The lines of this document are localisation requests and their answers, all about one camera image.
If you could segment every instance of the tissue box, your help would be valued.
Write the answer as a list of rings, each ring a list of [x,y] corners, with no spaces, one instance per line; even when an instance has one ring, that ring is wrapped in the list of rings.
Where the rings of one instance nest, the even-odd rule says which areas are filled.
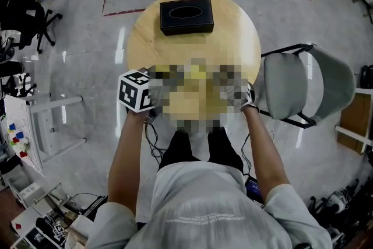
[[[178,0],[159,5],[160,26],[165,36],[211,33],[214,29],[211,0]]]
[[[150,77],[137,70],[119,76],[117,99],[134,112],[154,108],[149,94]]]

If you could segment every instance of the white box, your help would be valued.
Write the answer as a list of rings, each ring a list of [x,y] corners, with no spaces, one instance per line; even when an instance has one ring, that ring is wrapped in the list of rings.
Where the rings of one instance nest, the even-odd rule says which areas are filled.
[[[117,100],[134,112],[154,108],[149,95],[150,77],[136,70],[119,76]]]

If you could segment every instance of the round wooden table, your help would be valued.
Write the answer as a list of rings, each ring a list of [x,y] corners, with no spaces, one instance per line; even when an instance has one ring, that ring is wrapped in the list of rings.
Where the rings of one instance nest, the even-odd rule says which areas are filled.
[[[212,33],[165,36],[160,30],[159,3],[167,1],[175,0],[157,0],[137,19],[126,48],[128,69],[190,65],[193,58],[203,58],[206,65],[239,66],[242,77],[254,83],[261,64],[261,45],[255,26],[244,10],[232,0],[211,0]],[[194,110],[189,102],[177,106]],[[198,113],[196,115],[192,119],[200,119]]]

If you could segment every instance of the wooden floor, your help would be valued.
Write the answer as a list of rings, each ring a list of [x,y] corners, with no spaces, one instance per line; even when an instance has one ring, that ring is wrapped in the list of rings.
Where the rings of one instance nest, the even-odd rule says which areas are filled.
[[[0,192],[0,247],[10,248],[17,240],[17,236],[9,228],[10,221],[24,211],[16,203],[9,188]]]

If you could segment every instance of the shirt sleeve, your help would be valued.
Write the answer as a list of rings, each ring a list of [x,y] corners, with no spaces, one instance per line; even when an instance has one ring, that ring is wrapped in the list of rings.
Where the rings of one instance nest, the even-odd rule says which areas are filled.
[[[293,186],[274,187],[268,193],[265,211],[286,230],[293,248],[307,243],[313,249],[332,249],[329,233],[312,217]]]
[[[131,210],[116,202],[107,202],[97,210],[86,248],[123,249],[137,232]]]

